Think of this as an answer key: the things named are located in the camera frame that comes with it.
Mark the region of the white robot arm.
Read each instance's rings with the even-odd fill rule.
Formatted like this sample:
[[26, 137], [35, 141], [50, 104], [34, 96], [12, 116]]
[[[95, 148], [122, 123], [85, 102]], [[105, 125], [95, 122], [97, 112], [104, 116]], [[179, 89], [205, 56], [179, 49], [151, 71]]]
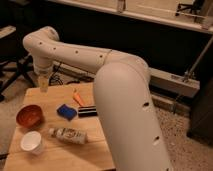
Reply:
[[34, 72], [48, 77], [55, 61], [95, 75], [93, 97], [117, 171], [174, 171], [152, 101], [146, 61], [118, 50], [64, 43], [46, 26], [23, 38]]

